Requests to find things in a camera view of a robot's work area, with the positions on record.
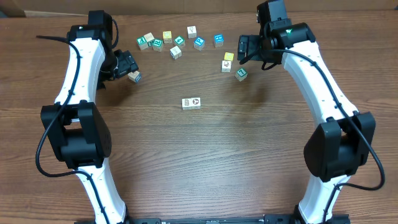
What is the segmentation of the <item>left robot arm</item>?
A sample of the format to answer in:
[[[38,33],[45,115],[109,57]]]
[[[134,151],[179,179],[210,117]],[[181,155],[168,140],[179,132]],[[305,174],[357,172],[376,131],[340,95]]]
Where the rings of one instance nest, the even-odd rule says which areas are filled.
[[[86,25],[55,37],[68,44],[70,58],[55,103],[40,113],[45,131],[38,146],[48,139],[55,157],[69,169],[64,174],[80,179],[95,211],[94,223],[132,223],[109,166],[111,133],[95,104],[105,81],[125,75],[134,82],[141,79],[131,53],[116,49],[118,38],[116,21],[103,10],[90,11]]]

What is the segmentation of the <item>white block red picture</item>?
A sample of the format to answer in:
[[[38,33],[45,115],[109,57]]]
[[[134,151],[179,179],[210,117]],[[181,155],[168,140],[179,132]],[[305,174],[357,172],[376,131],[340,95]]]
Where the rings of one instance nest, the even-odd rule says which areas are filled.
[[[221,71],[223,73],[229,73],[231,71],[231,61],[223,60],[221,63]]]

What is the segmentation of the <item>green number seven block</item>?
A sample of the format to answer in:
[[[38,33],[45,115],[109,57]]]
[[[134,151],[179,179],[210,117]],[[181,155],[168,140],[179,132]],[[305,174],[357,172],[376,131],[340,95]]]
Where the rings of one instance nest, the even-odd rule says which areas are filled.
[[[243,81],[248,75],[248,72],[244,68],[240,68],[236,71],[235,77],[239,82]]]

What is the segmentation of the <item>white block owl picture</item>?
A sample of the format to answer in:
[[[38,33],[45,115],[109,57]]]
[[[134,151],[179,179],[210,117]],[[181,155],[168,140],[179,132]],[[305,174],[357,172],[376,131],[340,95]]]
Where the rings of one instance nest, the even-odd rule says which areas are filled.
[[[182,109],[183,110],[190,110],[192,108],[191,99],[190,98],[183,98],[182,99]]]

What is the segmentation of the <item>white block dark round picture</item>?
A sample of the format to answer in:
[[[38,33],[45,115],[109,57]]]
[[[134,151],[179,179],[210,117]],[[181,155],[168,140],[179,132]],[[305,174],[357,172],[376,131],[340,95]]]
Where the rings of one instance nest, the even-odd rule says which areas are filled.
[[[200,98],[190,98],[191,109],[198,110],[201,108],[201,99]]]

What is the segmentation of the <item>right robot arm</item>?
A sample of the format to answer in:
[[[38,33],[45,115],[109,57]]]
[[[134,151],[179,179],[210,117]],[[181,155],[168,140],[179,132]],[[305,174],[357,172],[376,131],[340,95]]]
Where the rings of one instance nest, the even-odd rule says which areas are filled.
[[[340,90],[327,69],[316,38],[305,23],[293,24],[282,0],[257,7],[257,35],[242,35],[238,60],[262,62],[262,69],[281,65],[295,80],[311,111],[315,130],[303,154],[310,172],[303,199],[290,215],[265,215],[265,223],[349,223],[333,206],[349,179],[369,156],[376,122],[361,113]]]

